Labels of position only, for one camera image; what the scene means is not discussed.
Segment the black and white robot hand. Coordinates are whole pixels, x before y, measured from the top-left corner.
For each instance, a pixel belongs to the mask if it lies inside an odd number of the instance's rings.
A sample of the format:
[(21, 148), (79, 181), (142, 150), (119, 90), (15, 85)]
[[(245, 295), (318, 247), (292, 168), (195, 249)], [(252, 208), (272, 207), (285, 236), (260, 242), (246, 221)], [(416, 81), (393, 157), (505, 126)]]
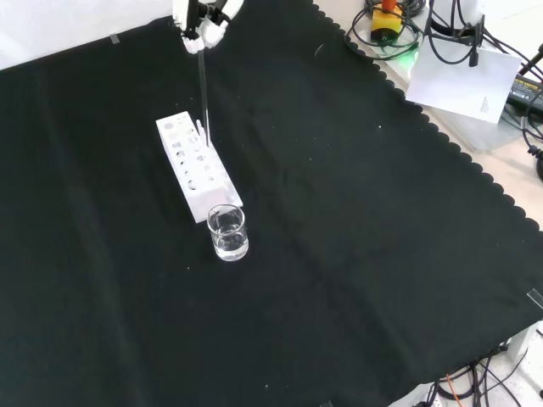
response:
[(215, 47), (236, 17), (244, 0), (173, 0), (172, 18), (190, 54)]

